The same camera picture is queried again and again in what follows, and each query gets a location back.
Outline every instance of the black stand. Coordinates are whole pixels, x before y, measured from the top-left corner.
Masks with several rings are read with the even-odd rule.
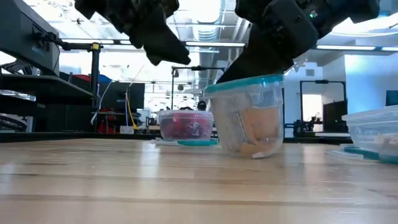
[[[76,44],[76,43],[68,43],[64,42],[62,39],[57,37],[57,35],[53,33],[48,33],[45,36],[36,36],[36,38],[41,39],[47,42],[53,42],[62,47],[63,50],[87,50],[88,52],[92,52],[93,60],[91,62],[91,94],[93,95],[93,110],[96,111],[98,115],[99,112],[99,101],[98,101],[98,76],[100,75],[100,53],[103,46],[100,43],[92,43],[92,44]],[[97,122],[95,120],[95,130],[97,130]]]

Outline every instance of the yellow cable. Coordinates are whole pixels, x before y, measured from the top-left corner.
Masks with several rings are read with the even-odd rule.
[[[131,121],[132,121],[132,128],[134,130],[138,130],[138,127],[137,127],[137,125],[135,124],[135,122],[134,122],[134,120],[132,118],[131,109],[130,109],[130,101],[129,101],[129,97],[127,96],[127,93],[126,93],[126,100],[127,100],[127,106],[128,106],[128,109],[129,109],[130,118],[131,118]]]

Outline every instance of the wooden table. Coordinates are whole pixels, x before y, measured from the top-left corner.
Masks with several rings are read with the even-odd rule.
[[[397,223],[398,167],[329,149],[248,160],[127,140],[0,144],[1,223]]]

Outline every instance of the fluorescent light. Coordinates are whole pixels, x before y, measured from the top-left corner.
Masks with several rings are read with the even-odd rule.
[[[74,44],[92,44],[94,42],[101,44],[113,44],[113,40],[95,40],[95,39],[62,39],[62,40]]]
[[[209,54],[218,54],[219,50],[190,50],[191,53],[209,53]]]
[[[321,50],[374,50],[376,47],[370,46],[340,46],[340,45],[318,45]]]
[[[398,47],[383,47],[381,50],[398,52]]]
[[[145,83],[145,84],[168,84],[171,85],[171,81],[117,81],[119,83]],[[183,85],[192,85],[192,82],[174,82],[174,85],[183,84]]]
[[[245,43],[233,43],[233,42],[186,42],[186,46],[196,47],[244,47]]]
[[[130,40],[120,40],[120,44],[128,44],[128,45],[131,45]]]

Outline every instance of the food storage container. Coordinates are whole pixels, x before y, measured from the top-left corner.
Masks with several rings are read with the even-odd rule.
[[[245,78],[205,89],[224,150],[261,158],[282,146],[282,75]]]
[[[379,153],[382,162],[398,163],[398,106],[343,116],[356,147]]]
[[[207,111],[160,111],[160,133],[166,140],[210,139],[213,115]]]

